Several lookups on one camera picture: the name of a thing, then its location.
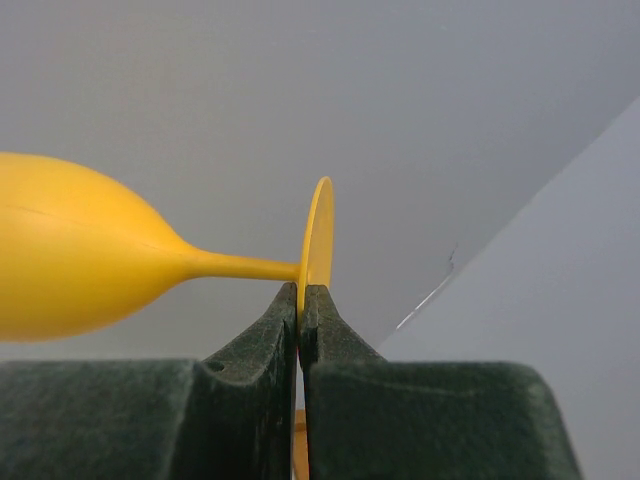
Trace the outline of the orange wine glass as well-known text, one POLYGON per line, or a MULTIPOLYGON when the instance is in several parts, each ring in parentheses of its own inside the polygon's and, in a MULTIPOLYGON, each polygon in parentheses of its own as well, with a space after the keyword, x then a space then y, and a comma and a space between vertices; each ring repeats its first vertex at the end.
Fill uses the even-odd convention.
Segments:
POLYGON ((335 202, 314 191, 297 263, 213 253, 183 240, 142 197, 73 162, 1 156, 1 337, 66 338, 110 326, 203 277, 328 285, 335 202))

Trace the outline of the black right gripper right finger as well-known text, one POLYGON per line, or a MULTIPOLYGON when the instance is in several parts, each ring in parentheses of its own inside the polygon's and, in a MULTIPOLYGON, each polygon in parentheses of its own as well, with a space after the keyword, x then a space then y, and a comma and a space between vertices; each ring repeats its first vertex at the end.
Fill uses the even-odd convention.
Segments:
POLYGON ((511 362, 393 362, 310 286, 300 320, 314 479, 578 479, 552 390, 511 362))

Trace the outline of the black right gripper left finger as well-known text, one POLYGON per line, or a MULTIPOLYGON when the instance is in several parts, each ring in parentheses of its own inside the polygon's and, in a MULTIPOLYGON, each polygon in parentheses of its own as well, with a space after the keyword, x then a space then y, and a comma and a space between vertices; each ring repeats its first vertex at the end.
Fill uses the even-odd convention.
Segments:
POLYGON ((296 288, 203 360, 1 366, 5 479, 287 479, 296 288))

